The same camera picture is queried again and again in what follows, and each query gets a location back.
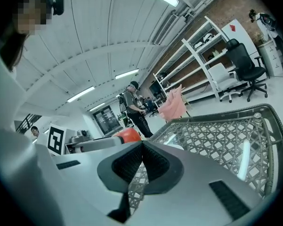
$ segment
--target white floor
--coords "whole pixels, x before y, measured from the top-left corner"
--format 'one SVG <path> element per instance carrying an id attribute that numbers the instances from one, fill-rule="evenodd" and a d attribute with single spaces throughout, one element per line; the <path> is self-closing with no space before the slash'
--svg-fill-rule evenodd
<path id="1" fill-rule="evenodd" d="M 222 102 L 219 102 L 215 97 L 209 97 L 207 99 L 192 102 L 192 109 L 189 106 L 187 107 L 188 112 L 191 116 L 206 115 L 267 103 L 275 109 L 283 123 L 283 77 L 271 77 L 261 83 L 266 83 L 268 86 L 268 98 L 265 98 L 264 93 L 260 91 L 253 92 L 250 102 L 247 102 L 246 100 L 249 92 L 244 93 L 242 97 L 233 95 L 232 103 L 229 103 L 228 98 L 224 98 Z M 159 115 L 154 117 L 149 117 L 149 115 L 147 115 L 146 120 L 148 121 L 153 134 L 165 125 L 165 120 L 163 120 Z"/>

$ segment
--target white chair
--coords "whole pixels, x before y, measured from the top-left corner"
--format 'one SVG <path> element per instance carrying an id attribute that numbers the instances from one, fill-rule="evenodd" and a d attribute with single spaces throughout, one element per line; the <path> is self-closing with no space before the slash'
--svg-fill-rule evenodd
<path id="1" fill-rule="evenodd" d="M 238 94 L 239 97 L 243 95 L 242 92 L 236 91 L 235 89 L 230 90 L 229 88 L 234 86 L 238 80 L 236 77 L 236 72 L 228 72 L 226 68 L 223 66 L 222 63 L 219 63 L 213 67 L 211 67 L 208 70 L 209 74 L 211 75 L 213 79 L 213 83 L 216 86 L 217 91 L 223 91 L 227 89 L 227 92 L 223 94 L 223 96 L 220 98 L 220 101 L 226 96 L 229 97 L 229 102 L 232 102 L 231 95 L 232 94 Z"/>

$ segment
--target staircase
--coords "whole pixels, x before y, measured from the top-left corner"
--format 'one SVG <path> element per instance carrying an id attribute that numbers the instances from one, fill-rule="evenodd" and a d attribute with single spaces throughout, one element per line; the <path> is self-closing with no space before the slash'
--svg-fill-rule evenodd
<path id="1" fill-rule="evenodd" d="M 16 129 L 16 132 L 24 134 L 41 117 L 41 115 L 28 114 Z"/>

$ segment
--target brick wall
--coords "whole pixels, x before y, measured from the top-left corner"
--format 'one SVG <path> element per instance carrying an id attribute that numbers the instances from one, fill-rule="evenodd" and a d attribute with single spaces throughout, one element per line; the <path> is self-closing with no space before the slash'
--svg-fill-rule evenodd
<path id="1" fill-rule="evenodd" d="M 165 52 L 163 57 L 158 61 L 156 66 L 153 68 L 149 76 L 143 82 L 141 86 L 142 93 L 151 94 L 149 87 L 155 80 L 153 73 L 158 72 L 158 70 L 165 64 L 165 62 L 171 57 L 171 55 L 182 45 L 181 40 L 183 38 L 188 39 L 205 21 L 204 16 L 209 17 L 219 28 L 224 27 L 226 24 L 234 20 L 235 18 L 241 23 L 244 29 L 247 31 L 255 45 L 260 45 L 260 30 L 256 23 L 251 23 L 248 14 L 251 9 L 257 12 L 270 13 L 267 7 L 263 4 L 261 0 L 214 0 L 201 14 L 199 14 L 195 20 L 186 28 L 186 30 L 181 34 L 181 36 L 170 46 L 170 48 Z M 205 59 L 211 54 L 211 49 L 204 53 Z M 185 58 L 190 54 L 186 53 L 179 59 L 172 67 L 169 69 L 171 71 L 177 67 Z M 222 62 L 225 67 L 230 66 L 230 61 L 225 56 L 221 57 L 219 60 L 214 62 L 212 65 Z M 193 69 L 197 68 L 199 65 L 196 61 L 191 62 L 188 66 L 178 72 L 169 81 L 174 82 L 184 75 L 191 72 Z M 189 78 L 182 81 L 182 86 L 187 87 L 196 82 L 201 81 L 205 78 L 203 71 L 199 71 Z"/>

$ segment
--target pink cloth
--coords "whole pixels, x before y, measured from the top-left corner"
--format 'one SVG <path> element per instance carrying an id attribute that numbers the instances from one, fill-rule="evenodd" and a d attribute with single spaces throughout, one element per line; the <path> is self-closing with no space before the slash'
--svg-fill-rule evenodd
<path id="1" fill-rule="evenodd" d="M 158 108 L 159 115 L 166 121 L 180 118 L 186 112 L 186 106 L 181 98 L 182 85 L 172 89 L 166 102 Z"/>

